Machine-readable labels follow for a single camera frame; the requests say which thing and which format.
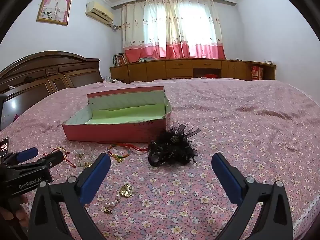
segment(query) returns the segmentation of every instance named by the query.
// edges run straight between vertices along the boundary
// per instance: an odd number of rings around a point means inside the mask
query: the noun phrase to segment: wooden headboard
[[[64,88],[102,81],[99,59],[63,51],[43,51],[12,63],[0,72],[0,94],[4,102],[1,130],[46,96]]]

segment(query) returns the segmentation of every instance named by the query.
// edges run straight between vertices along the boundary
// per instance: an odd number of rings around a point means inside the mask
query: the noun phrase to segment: black feather
[[[148,158],[151,166],[158,167],[165,162],[186,165],[190,163],[190,158],[196,163],[196,150],[192,148],[188,138],[201,130],[185,132],[185,128],[186,126],[181,124],[178,128],[163,130],[155,141],[151,141]]]

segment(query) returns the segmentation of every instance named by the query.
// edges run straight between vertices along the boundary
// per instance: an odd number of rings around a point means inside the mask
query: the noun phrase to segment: red cardboard box
[[[251,68],[252,80],[263,80],[263,68],[252,66]]]
[[[137,87],[88,94],[89,104],[62,124],[68,140],[149,143],[170,126],[164,87]]]

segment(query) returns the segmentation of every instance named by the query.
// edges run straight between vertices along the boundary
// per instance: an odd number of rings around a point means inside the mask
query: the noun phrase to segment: white wall
[[[276,79],[320,103],[320,41],[289,0],[241,0],[245,60],[271,60]]]
[[[101,0],[72,0],[68,26],[36,22],[42,0],[33,0],[19,15],[0,44],[0,71],[27,55],[45,50],[72,52],[100,59],[100,74],[110,76],[113,54],[121,52],[121,32],[88,17],[86,4],[96,1],[114,14],[120,25],[121,10],[114,11]]]
[[[224,53],[227,59],[243,59],[243,25],[236,6],[215,2],[219,16]]]

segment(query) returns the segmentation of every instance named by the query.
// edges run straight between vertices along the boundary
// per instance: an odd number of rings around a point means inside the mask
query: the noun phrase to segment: groom
[[[64,21],[64,14],[67,10],[67,1],[66,0],[58,0],[57,4],[58,10],[56,15],[56,20],[63,22]]]

